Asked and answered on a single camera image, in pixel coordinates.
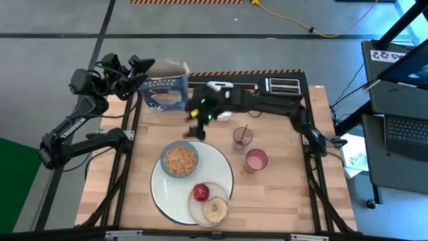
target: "blue bowl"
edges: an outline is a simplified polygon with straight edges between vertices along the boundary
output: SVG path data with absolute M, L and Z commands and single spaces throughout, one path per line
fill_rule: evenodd
M 186 176 L 188 176 L 188 175 L 186 175 L 186 176 L 182 176 L 182 177 L 179 177 L 179 176 L 177 176 L 177 175 L 175 175 L 175 174 L 173 174 L 173 173 L 171 173 L 171 172 L 169 172 L 168 171 L 168 169 L 167 169 L 167 162 L 166 162 L 166 159 L 165 159 L 165 157 L 167 156 L 167 153 L 169 152 L 169 150 L 171 150 L 172 148 L 174 148 L 174 147 L 176 147 L 176 146 L 185 146 L 186 148 L 188 148 L 189 150 L 191 150 L 191 151 L 193 151 L 194 153 L 195 153 L 195 155 L 196 155 L 196 165 L 198 165 L 198 152 L 196 151 L 196 148 L 192 145 L 192 144 L 190 144 L 189 142 L 187 142 L 187 141 L 175 141 L 175 142 L 173 142 L 173 143 L 171 143 L 171 144 L 169 144 L 169 145 L 167 145 L 167 147 L 165 147 L 165 149 L 163 149 L 163 151 L 162 151 L 162 155 L 160 156 L 160 165 L 162 166 L 162 169 L 163 169 L 163 171 L 166 173 L 166 174 L 168 174 L 168 176 L 170 176 L 170 177 L 176 177 L 176 178 L 182 178 L 182 177 L 186 177 Z

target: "gray floor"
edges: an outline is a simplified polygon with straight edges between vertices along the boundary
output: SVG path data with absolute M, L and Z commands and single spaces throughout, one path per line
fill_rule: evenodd
M 262 1 L 278 13 L 316 25 L 319 31 L 338 33 L 352 25 L 371 3 L 337 3 L 334 0 Z M 406 11 L 412 0 L 400 0 Z M 108 1 L 0 0 L 1 33 L 98 33 Z M 399 14 L 391 3 L 378 4 L 348 34 L 381 35 Z M 418 22 L 416 29 L 427 25 Z M 244 5 L 139 5 L 117 0 L 107 33 L 274 33 L 306 34 L 306 30 Z M 309 84 L 324 85 L 334 102 L 362 64 L 360 38 L 337 39 L 105 39 L 100 56 L 114 52 L 122 62 L 141 58 L 186 61 L 191 71 L 304 69 Z M 0 38 L 0 136 L 38 148 L 41 136 L 54 128 L 76 103 L 67 84 L 76 68 L 86 68 L 96 39 Z M 365 83 L 362 70 L 350 89 Z M 351 113 L 368 99 L 361 95 L 347 102 L 338 116 Z M 74 141 L 95 131 L 91 120 Z M 72 160 L 69 167 L 82 158 Z M 51 173 L 40 168 L 15 231 L 32 230 Z M 72 227 L 84 186 L 83 170 L 63 174 L 46 228 Z M 428 196 L 393 189 L 383 190 L 385 204 L 368 210 L 372 197 L 368 176 L 349 180 L 348 186 L 358 229 L 368 235 L 428 239 Z M 188 240 L 145 237 L 145 240 Z

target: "glass of pink liquid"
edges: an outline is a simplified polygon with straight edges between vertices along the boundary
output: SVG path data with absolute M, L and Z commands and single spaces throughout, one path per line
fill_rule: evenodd
M 260 149 L 252 149 L 247 153 L 245 157 L 244 170 L 247 173 L 255 173 L 260 171 L 268 165 L 268 156 Z

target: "warning stripe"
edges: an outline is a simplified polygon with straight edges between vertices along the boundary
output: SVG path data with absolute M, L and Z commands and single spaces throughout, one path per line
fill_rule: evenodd
M 130 4 L 242 4 L 245 0 L 130 0 Z
M 281 73 L 303 73 L 303 70 L 242 70 L 242 71 L 217 71 L 217 72 L 196 72 L 191 76 L 222 76 L 235 74 L 281 74 Z

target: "green mat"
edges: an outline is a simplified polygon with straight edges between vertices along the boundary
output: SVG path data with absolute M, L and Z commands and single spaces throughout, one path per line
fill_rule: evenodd
M 11 233 L 40 166 L 38 150 L 0 138 L 0 233 Z

